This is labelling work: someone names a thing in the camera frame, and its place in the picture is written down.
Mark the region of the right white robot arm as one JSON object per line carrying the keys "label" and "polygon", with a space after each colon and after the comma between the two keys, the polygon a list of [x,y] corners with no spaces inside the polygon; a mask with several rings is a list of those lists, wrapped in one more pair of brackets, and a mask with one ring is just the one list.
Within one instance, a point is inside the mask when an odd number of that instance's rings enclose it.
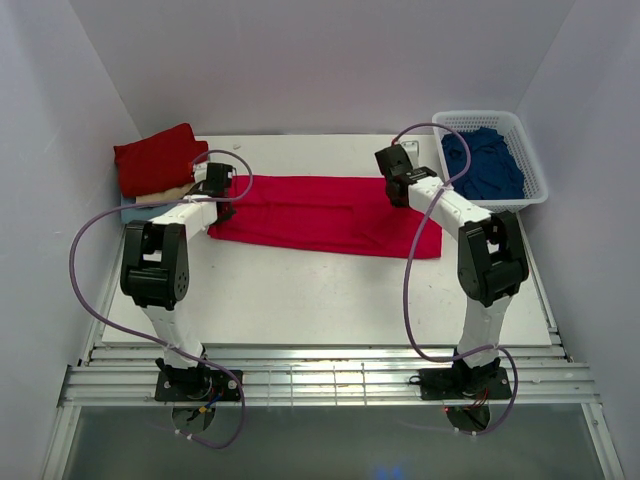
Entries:
{"label": "right white robot arm", "polygon": [[467,297],[463,332],[452,359],[437,359],[413,377],[422,399],[511,398],[498,346],[506,311],[529,276],[518,220],[472,203],[433,170],[414,167],[400,145],[375,159],[392,206],[423,213],[457,243],[457,279]]}

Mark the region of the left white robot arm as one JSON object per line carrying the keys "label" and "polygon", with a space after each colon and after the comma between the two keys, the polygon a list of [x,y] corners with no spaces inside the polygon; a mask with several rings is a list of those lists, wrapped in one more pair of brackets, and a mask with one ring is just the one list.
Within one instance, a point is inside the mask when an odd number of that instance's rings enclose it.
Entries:
{"label": "left white robot arm", "polygon": [[211,370],[200,360],[205,348],[181,311],[189,283],[188,244],[225,216],[233,214],[227,198],[234,168],[208,163],[196,168],[198,182],[165,213],[134,220],[125,228],[120,287],[150,320],[155,336],[165,343],[156,360],[162,378],[160,397],[175,393],[180,400],[205,398],[213,389]]}

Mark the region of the pink t shirt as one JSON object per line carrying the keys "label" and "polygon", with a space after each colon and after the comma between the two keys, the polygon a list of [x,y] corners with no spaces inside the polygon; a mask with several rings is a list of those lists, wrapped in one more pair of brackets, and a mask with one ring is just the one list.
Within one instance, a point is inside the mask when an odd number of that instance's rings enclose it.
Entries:
{"label": "pink t shirt", "polygon": [[251,178],[217,240],[326,253],[405,258],[423,215],[392,206],[381,177]]}

